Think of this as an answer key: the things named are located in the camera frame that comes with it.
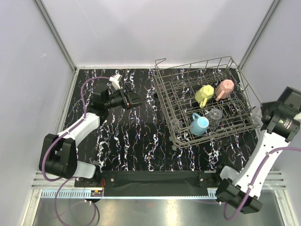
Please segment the clear glass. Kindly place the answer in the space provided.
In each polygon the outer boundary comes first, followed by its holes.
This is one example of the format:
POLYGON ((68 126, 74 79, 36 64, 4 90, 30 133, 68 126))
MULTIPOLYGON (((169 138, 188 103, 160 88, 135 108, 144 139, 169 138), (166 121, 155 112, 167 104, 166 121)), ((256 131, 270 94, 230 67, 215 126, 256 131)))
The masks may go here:
POLYGON ((182 129, 182 123, 177 118, 172 119, 170 121, 170 125, 171 125, 172 129, 174 130, 174 132, 176 132, 176 133, 179 133, 180 130, 182 129))
POLYGON ((250 115, 253 119, 254 122, 256 122, 257 124, 259 124, 260 126, 263 125, 261 118, 262 118, 262 113, 261 113, 261 109, 258 106, 254 106, 251 109, 250 115))

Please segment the pink mug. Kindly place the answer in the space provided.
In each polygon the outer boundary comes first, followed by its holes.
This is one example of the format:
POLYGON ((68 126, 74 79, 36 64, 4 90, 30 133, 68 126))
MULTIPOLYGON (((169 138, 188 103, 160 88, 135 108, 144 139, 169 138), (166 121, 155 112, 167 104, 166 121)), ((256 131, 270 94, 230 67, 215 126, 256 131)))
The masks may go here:
POLYGON ((216 101, 226 99, 234 89, 234 82, 230 79, 223 80, 215 90, 216 101))

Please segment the clear glass tumbler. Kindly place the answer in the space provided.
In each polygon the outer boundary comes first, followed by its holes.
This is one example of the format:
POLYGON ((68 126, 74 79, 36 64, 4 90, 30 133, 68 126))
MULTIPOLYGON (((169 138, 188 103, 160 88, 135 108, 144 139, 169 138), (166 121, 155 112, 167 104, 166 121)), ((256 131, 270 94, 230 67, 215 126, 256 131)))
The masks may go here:
POLYGON ((218 108, 213 108, 209 111, 208 121, 209 121, 209 129, 216 130, 222 120, 222 111, 218 108))

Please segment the yellow mug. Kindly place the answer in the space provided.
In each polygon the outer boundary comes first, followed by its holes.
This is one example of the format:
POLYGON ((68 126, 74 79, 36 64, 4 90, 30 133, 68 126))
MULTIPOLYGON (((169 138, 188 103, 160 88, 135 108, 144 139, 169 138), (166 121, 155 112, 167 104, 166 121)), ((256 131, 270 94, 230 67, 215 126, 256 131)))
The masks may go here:
POLYGON ((204 108, 207 101, 214 95, 214 88, 211 85, 205 85, 195 94, 195 100, 200 108, 204 108))

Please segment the blue mug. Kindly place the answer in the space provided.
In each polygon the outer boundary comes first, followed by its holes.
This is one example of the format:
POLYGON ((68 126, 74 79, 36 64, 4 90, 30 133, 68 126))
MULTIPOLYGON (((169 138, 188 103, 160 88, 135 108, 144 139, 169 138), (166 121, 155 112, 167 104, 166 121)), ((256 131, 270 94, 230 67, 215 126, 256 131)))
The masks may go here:
POLYGON ((192 114, 191 133, 195 136, 203 135, 209 127, 209 120, 197 113, 192 114))

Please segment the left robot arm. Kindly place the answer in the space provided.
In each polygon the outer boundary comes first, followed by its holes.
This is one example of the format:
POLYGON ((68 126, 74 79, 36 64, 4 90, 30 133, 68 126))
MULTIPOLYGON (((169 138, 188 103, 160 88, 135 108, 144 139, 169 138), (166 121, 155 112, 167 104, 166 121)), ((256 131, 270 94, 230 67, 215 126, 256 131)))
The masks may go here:
POLYGON ((86 114, 64 131, 45 136, 39 162, 39 170, 43 176, 50 174, 58 179, 85 178, 89 186, 98 186, 101 175, 96 172, 97 166, 78 160, 78 145, 104 123, 109 109, 120 106, 128 110, 144 102, 145 98, 127 85, 113 93, 109 93, 107 89, 101 93, 93 93, 86 114))

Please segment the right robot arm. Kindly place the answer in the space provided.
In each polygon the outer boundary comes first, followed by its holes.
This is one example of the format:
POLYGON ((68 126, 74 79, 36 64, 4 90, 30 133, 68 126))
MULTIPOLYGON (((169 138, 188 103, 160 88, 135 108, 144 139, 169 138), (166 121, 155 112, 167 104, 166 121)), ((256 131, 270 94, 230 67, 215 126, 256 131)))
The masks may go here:
POLYGON ((282 151, 292 149, 289 144, 300 130, 300 91, 286 87, 277 101, 261 105, 261 113, 259 139, 245 167, 237 171, 223 164, 213 175, 217 200, 236 209, 229 220, 262 208, 258 199, 263 183, 282 151))

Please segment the black marbled mat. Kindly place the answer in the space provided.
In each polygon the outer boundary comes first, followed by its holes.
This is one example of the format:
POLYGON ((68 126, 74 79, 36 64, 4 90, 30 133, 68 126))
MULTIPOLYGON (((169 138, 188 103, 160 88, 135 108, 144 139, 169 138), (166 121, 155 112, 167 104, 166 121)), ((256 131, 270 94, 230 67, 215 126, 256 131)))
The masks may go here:
POLYGON ((80 161, 98 161, 102 170, 186 171, 214 170, 225 162, 242 169, 256 144, 256 130, 237 69, 81 69, 71 97, 64 125, 74 123, 82 114, 81 97, 89 101, 93 92, 112 85, 106 77, 120 74, 122 80, 145 102, 134 109, 111 109, 104 124, 79 145, 80 161), (214 95, 200 108, 196 92, 205 85, 214 90, 226 79, 235 86, 230 95, 216 101, 214 95), (216 130, 209 127, 201 136, 191 133, 192 114, 208 119, 218 108, 222 120, 216 130), (170 121, 182 123, 179 133, 170 121))

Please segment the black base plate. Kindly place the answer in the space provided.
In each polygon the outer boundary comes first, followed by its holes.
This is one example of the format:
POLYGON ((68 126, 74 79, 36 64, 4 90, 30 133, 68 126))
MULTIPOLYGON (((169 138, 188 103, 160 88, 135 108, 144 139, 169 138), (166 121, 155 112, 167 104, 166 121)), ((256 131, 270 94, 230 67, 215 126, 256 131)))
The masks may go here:
POLYGON ((197 187, 217 187, 220 179, 215 171, 98 171, 91 179, 83 178, 76 186, 105 187, 129 184, 184 184, 197 187))

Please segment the left aluminium corner post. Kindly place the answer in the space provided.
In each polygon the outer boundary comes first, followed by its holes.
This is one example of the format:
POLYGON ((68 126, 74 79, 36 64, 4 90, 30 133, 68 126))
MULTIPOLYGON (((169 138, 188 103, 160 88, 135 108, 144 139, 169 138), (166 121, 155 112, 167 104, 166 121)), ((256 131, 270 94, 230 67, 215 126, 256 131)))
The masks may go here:
POLYGON ((43 1, 42 0, 34 0, 33 2, 37 6, 38 11, 40 12, 44 22, 46 23, 46 26, 48 27, 52 37, 55 40, 55 43, 57 44, 58 48, 60 49, 66 63, 70 67, 71 71, 74 73, 76 71, 77 67, 76 67, 74 61, 72 60, 66 46, 64 45, 43 1))

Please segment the aluminium corner post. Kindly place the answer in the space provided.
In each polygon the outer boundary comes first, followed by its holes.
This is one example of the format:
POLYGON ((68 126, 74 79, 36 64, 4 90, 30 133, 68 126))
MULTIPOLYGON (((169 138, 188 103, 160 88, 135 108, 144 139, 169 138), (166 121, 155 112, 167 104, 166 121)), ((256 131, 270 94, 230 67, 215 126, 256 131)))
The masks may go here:
POLYGON ((245 64, 247 63, 250 55, 252 54, 253 50, 255 49, 257 43, 259 42, 261 36, 263 35, 264 31, 266 30, 266 28, 269 25, 269 22, 271 21, 271 19, 273 18, 275 12, 277 11, 280 3, 282 2, 282 0, 273 0, 271 5, 269 6, 265 16, 263 17, 257 31, 255 32, 254 37, 252 38, 247 50, 245 51, 239 65, 238 68, 239 69, 243 69, 243 67, 245 66, 245 64))
POLYGON ((55 40, 55 43, 57 44, 58 48, 60 49, 66 63, 70 67, 71 71, 74 73, 76 71, 77 67, 76 67, 74 61, 72 60, 66 46, 64 45, 43 1, 42 0, 34 0, 33 2, 37 6, 38 11, 40 12, 44 22, 46 23, 46 26, 48 27, 52 37, 55 40))

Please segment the right aluminium corner post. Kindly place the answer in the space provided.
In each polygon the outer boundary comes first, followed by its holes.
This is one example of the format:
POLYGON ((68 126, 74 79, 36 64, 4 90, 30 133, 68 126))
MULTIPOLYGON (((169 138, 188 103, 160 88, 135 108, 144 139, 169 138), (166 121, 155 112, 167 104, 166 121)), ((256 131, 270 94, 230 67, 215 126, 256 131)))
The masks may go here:
POLYGON ((243 67, 245 66, 245 64, 247 63, 250 55, 252 54, 253 50, 255 49, 257 43, 259 42, 261 36, 263 35, 264 31, 266 30, 266 28, 269 25, 269 22, 271 21, 271 19, 273 18, 275 12, 277 11, 280 3, 282 2, 282 0, 273 0, 271 5, 269 6, 265 16, 263 17, 257 31, 255 32, 254 37, 252 38, 247 50, 245 51, 239 65, 238 68, 239 69, 243 69, 243 67))

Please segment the aluminium rail front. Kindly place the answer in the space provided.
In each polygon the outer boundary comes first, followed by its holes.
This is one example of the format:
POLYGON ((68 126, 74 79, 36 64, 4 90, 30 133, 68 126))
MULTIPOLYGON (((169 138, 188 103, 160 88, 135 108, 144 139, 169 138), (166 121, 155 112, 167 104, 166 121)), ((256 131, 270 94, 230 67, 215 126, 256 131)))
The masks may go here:
POLYGON ((76 186, 75 183, 79 182, 83 178, 74 178, 67 181, 62 178, 58 181, 46 181, 42 173, 37 172, 32 186, 32 189, 41 189, 44 192, 44 197, 54 197, 59 186, 65 182, 65 186, 59 192, 60 198, 100 198, 104 195, 105 198, 118 199, 118 198, 137 198, 137 199, 184 199, 184 198, 196 198, 196 199, 214 199, 215 193, 218 187, 222 184, 224 177, 219 177, 220 184, 217 187, 197 187, 184 184, 149 184, 149 185, 139 185, 139 184, 129 184, 118 187, 105 187, 104 182, 96 187, 87 186, 76 186))

